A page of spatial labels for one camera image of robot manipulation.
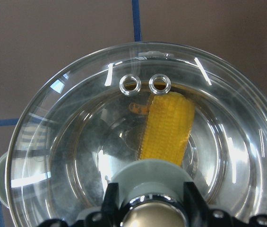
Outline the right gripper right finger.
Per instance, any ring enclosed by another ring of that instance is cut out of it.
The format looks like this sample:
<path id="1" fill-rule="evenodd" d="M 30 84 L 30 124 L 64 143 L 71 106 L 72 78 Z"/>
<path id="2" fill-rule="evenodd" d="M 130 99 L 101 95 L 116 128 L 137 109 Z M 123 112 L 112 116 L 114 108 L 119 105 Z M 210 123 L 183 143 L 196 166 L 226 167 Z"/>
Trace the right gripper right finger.
<path id="1" fill-rule="evenodd" d="M 244 222 L 220 208 L 209 207 L 193 182 L 183 183 L 183 207 L 189 227 L 267 227 L 266 214 Z"/>

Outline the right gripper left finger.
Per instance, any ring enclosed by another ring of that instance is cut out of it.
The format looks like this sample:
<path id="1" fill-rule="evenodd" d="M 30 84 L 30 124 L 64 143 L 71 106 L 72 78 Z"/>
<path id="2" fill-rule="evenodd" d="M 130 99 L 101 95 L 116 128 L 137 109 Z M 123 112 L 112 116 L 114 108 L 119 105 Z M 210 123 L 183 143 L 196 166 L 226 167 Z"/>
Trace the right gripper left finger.
<path id="1" fill-rule="evenodd" d="M 117 206 L 119 184 L 109 183 L 104 195 L 101 209 L 89 213 L 85 218 L 69 225 L 62 219 L 48 219 L 39 227 L 116 227 L 120 223 L 120 209 Z"/>

